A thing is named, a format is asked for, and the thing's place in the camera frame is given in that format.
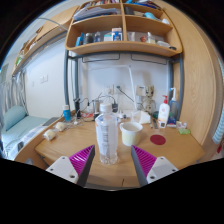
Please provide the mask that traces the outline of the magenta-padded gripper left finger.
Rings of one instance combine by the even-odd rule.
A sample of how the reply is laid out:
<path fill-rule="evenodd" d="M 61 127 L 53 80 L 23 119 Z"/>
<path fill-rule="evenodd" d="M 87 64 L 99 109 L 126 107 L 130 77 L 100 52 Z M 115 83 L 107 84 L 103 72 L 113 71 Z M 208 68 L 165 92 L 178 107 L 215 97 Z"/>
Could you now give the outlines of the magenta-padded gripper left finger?
<path fill-rule="evenodd" d="M 70 157 L 61 156 L 46 171 L 84 187 L 94 156 L 95 146 L 91 145 Z"/>

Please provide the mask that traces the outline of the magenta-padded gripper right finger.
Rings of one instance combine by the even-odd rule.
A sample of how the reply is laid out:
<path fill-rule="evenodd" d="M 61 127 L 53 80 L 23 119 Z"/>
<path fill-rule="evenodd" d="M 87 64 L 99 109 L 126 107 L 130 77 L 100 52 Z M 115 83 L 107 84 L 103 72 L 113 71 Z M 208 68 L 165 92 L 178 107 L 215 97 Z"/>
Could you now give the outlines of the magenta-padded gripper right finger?
<path fill-rule="evenodd" d="M 134 145 L 131 146 L 131 156 L 141 187 L 177 171 L 177 168 L 164 156 L 155 157 Z"/>

